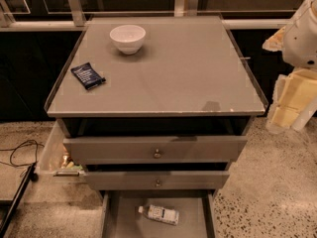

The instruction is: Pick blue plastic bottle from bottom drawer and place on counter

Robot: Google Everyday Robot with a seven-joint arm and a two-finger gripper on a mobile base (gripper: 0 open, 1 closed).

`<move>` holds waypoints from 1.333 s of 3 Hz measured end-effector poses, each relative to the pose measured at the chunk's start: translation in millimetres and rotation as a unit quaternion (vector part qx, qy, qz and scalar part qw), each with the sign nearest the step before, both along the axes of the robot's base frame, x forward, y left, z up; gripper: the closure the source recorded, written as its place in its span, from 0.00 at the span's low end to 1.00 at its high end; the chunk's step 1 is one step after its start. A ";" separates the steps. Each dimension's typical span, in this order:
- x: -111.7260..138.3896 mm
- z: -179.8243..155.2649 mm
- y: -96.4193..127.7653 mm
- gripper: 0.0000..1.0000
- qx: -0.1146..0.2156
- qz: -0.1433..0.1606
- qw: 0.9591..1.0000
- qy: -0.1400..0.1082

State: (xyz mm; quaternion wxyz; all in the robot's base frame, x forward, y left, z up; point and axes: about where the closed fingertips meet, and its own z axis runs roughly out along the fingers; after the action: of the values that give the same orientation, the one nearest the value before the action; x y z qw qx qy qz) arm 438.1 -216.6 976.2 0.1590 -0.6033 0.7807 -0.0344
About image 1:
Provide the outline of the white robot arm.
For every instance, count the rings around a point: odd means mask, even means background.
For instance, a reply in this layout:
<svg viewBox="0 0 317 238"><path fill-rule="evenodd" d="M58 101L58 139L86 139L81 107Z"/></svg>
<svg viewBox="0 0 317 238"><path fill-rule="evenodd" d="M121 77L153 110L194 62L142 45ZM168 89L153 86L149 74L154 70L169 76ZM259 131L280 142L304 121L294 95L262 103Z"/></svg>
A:
<svg viewBox="0 0 317 238"><path fill-rule="evenodd" d="M273 134L302 130L317 110L317 0L305 0L289 22L263 43L293 66L275 82L266 128Z"/></svg>

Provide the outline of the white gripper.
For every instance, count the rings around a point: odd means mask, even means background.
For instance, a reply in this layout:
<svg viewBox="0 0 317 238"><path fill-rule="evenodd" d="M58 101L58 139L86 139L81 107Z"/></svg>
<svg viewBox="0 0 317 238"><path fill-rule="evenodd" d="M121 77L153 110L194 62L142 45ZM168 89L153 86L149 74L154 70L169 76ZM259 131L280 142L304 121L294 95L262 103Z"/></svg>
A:
<svg viewBox="0 0 317 238"><path fill-rule="evenodd" d="M263 43L263 49L278 52L283 48L282 27ZM274 86L272 104L265 127L272 134L286 129L301 130L316 112L317 71L297 68L289 76L280 75Z"/></svg>

